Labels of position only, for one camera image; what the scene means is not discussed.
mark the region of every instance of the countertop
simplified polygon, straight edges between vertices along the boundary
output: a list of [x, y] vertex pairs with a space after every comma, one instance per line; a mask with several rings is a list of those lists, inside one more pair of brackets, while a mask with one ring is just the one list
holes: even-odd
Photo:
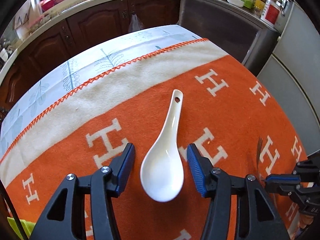
[[[64, 3], [58, 4], [54, 7], [55, 13], [58, 15], [50, 19], [48, 22], [46, 22], [44, 25], [42, 25], [39, 29], [31, 33], [26, 39], [22, 41], [20, 46], [17, 47], [17, 49], [14, 51], [14, 53], [11, 55], [11, 57], [8, 59], [8, 61], [4, 64], [3, 68], [0, 71], [0, 84], [2, 83], [3, 79], [5, 78], [7, 72], [9, 71], [10, 67], [12, 66], [13, 62], [17, 58], [20, 52], [25, 49], [32, 41], [34, 41], [37, 37], [39, 37], [42, 33], [47, 31], [49, 28], [57, 24], [58, 22], [82, 11], [87, 8], [93, 7], [95, 5], [105, 3], [112, 0], [65, 0]], [[226, 1], [222, 0], [207, 0], [212, 3], [217, 3], [219, 5], [222, 5], [224, 7], [228, 7], [229, 9], [238, 12], [241, 15], [245, 15], [247, 18], [255, 18], [255, 20], [259, 20], [263, 25], [267, 26], [270, 29], [273, 29], [271, 26], [267, 25], [265, 22], [261, 21], [260, 19], [254, 17], [250, 12], [239, 8], [237, 6], [234, 6], [232, 4], [229, 4]]]

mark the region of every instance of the white bowl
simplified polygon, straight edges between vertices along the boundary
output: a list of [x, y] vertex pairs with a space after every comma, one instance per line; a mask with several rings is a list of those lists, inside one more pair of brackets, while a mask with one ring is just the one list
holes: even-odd
[[238, 7], [243, 7], [244, 5], [244, 1], [241, 1], [241, 0], [227, 0], [228, 3], [231, 3], [235, 6], [238, 6]]

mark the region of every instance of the blue gripper pad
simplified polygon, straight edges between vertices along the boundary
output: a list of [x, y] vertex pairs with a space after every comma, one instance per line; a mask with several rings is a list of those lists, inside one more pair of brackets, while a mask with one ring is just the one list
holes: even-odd
[[206, 177], [210, 176], [212, 164], [206, 157], [202, 157], [195, 144], [187, 148], [187, 159], [197, 191], [202, 197], [209, 197], [206, 189]]
[[133, 167], [134, 158], [136, 155], [135, 147], [132, 143], [127, 143], [122, 154], [115, 157], [110, 163], [112, 168], [112, 180], [116, 179], [115, 194], [120, 196], [124, 192], [125, 186]]

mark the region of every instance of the plastic bag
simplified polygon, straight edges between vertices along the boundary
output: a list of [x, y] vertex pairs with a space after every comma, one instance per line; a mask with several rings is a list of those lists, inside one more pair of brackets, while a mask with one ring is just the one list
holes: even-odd
[[132, 18], [131, 18], [130, 25], [129, 25], [128, 33], [133, 33], [136, 31], [143, 30], [143, 29], [144, 29], [144, 26], [143, 26], [142, 22], [139, 20], [139, 18], [137, 17], [136, 14], [133, 14]]

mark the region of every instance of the white h pattern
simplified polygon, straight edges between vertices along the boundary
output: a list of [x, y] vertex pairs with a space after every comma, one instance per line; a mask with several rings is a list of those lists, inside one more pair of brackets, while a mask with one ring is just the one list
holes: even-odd
[[27, 179], [26, 181], [22, 180], [22, 185], [23, 185], [23, 188], [26, 189], [26, 186], [28, 187], [28, 191], [29, 191], [29, 194], [30, 196], [26, 195], [26, 198], [27, 198], [27, 201], [28, 201], [28, 204], [30, 205], [30, 202], [32, 200], [37, 200], [39, 201], [39, 196], [38, 196], [38, 192], [37, 190], [34, 191], [34, 193], [32, 194], [31, 192], [31, 187], [30, 187], [30, 183], [34, 184], [35, 181], [33, 180], [33, 174], [31, 173], [30, 174], [30, 178]]
[[[194, 144], [197, 146], [201, 155], [204, 157], [207, 157], [212, 163], [212, 165], [214, 166], [215, 164], [217, 164], [217, 162], [220, 159], [222, 158], [226, 159], [228, 157], [228, 154], [220, 145], [218, 146], [218, 153], [212, 158], [202, 144], [209, 139], [210, 141], [212, 141], [214, 139], [214, 136], [212, 135], [212, 133], [209, 131], [207, 127], [204, 128], [203, 131], [204, 131], [204, 134], [201, 135], [196, 141], [194, 141]], [[185, 161], [187, 161], [187, 149], [184, 149], [183, 147], [179, 147], [179, 152], [181, 156], [185, 159]]]
[[180, 231], [180, 236], [174, 240], [189, 240], [191, 239], [191, 235], [185, 230]]
[[223, 79], [221, 79], [221, 83], [218, 84], [217, 82], [214, 81], [214, 79], [211, 76], [218, 76], [218, 74], [215, 73], [215, 71], [213, 71], [212, 69], [210, 69], [209, 73], [207, 73], [201, 77], [195, 76], [195, 78], [196, 78], [196, 80], [199, 81], [200, 84], [203, 84], [204, 83], [203, 81], [205, 79], [209, 79], [215, 85], [215, 87], [214, 88], [207, 88], [207, 90], [215, 97], [217, 95], [216, 92], [218, 90], [220, 90], [223, 87], [229, 87], [229, 86]]
[[110, 141], [109, 141], [109, 138], [108, 138], [108, 133], [113, 131], [113, 130], [116, 130], [116, 131], [120, 131], [121, 130], [121, 127], [120, 127], [120, 124], [118, 122], [118, 120], [115, 118], [112, 120], [112, 125], [106, 127], [106, 128], [103, 128], [102, 130], [100, 131], [97, 131], [96, 133], [94, 133], [93, 135], [90, 135], [90, 134], [87, 134], [86, 135], [86, 138], [87, 138], [87, 142], [88, 142], [88, 145], [89, 147], [93, 147], [93, 141], [99, 137], [102, 138], [103, 140], [103, 143], [104, 143], [104, 146], [106, 147], [107, 149], [107, 153], [105, 153], [104, 155], [102, 156], [98, 156], [98, 155], [95, 155], [93, 157], [96, 165], [98, 168], [101, 168], [103, 165], [102, 163], [105, 162], [106, 160], [118, 155], [119, 153], [121, 153], [126, 144], [128, 143], [128, 140], [127, 138], [123, 138], [121, 140], [122, 142], [122, 145], [116, 147], [116, 148], [113, 148]]
[[292, 220], [292, 216], [293, 216], [294, 211], [296, 210], [296, 207], [297, 207], [297, 206], [298, 206], [298, 205], [297, 205], [296, 203], [292, 202], [289, 210], [285, 213], [285, 215], [286, 215], [286, 217], [289, 219], [289, 221]]
[[251, 91], [254, 95], [256, 95], [256, 94], [257, 94], [257, 91], [258, 91], [258, 92], [260, 93], [260, 95], [263, 96], [263, 98], [260, 98], [260, 102], [261, 102], [264, 106], [266, 106], [266, 101], [267, 101], [267, 99], [270, 97], [270, 95], [268, 94], [267, 91], [265, 91], [265, 94], [262, 93], [261, 90], [259, 89], [259, 88], [261, 87], [261, 85], [258, 83], [258, 81], [256, 81], [256, 82], [257, 82], [257, 84], [256, 84], [253, 88], [249, 88], [249, 89], [250, 89], [250, 91]]
[[298, 150], [298, 148], [297, 148], [297, 143], [298, 143], [298, 139], [297, 139], [297, 137], [295, 136], [295, 137], [294, 137], [294, 144], [293, 144], [293, 147], [292, 147], [292, 149], [291, 149], [291, 152], [292, 152], [292, 155], [293, 155], [293, 156], [294, 156], [295, 153], [298, 155], [298, 157], [297, 157], [297, 159], [296, 159], [296, 162], [299, 161], [299, 159], [300, 159], [300, 154], [301, 154], [301, 152], [302, 152], [301, 145], [299, 145], [299, 150]]
[[268, 157], [269, 157], [269, 159], [271, 161], [271, 164], [270, 164], [269, 167], [266, 168], [266, 172], [267, 172], [268, 175], [270, 175], [271, 174], [271, 170], [273, 168], [273, 165], [275, 165], [276, 160], [280, 158], [280, 154], [279, 154], [278, 150], [275, 149], [275, 156], [273, 157], [271, 155], [270, 150], [269, 150], [269, 146], [272, 145], [273, 142], [272, 142], [271, 138], [269, 137], [269, 135], [267, 136], [267, 140], [268, 141], [267, 141], [265, 147], [263, 148], [263, 150], [262, 150], [262, 152], [260, 154], [260, 161], [263, 163], [263, 161], [264, 161], [263, 157], [265, 156], [265, 154], [268, 155]]

